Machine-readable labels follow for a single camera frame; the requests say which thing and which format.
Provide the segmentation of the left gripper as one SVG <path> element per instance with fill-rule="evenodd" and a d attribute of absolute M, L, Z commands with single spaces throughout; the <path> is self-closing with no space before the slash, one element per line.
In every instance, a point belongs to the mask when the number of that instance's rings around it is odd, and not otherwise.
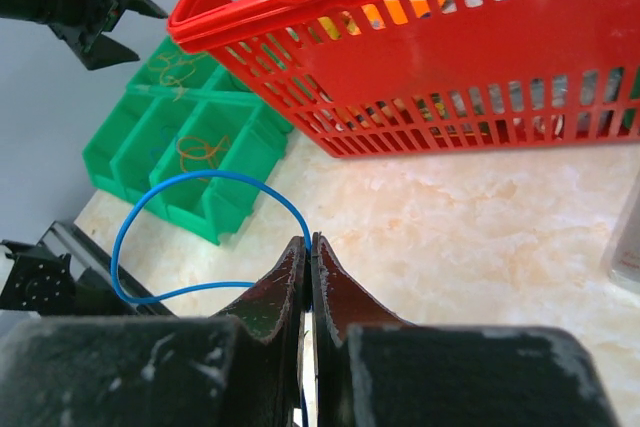
<path fill-rule="evenodd" d="M 122 10 L 150 18 L 168 18 L 168 13 L 152 0 L 116 1 Z M 114 4 L 113 0 L 62 0 L 64 20 L 50 26 L 88 71 L 140 60 L 136 52 L 103 33 L 118 19 L 118 13 L 113 13 Z"/>

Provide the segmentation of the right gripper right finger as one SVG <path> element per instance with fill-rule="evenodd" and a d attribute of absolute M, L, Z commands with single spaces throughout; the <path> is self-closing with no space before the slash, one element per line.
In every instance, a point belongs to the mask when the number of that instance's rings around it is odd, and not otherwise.
<path fill-rule="evenodd" d="M 343 268 L 328 239 L 315 233 L 309 267 L 313 313 L 317 424 L 352 426 L 353 394 L 347 333 L 352 324 L 409 326 Z"/>

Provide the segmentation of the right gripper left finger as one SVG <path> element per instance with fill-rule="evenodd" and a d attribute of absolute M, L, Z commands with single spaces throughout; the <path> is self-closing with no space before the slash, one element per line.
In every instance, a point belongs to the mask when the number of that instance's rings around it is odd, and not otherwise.
<path fill-rule="evenodd" d="M 219 426 L 294 424 L 303 407 L 305 272 L 305 242 L 294 237 L 271 270 L 214 315 L 232 328 L 223 345 Z"/>

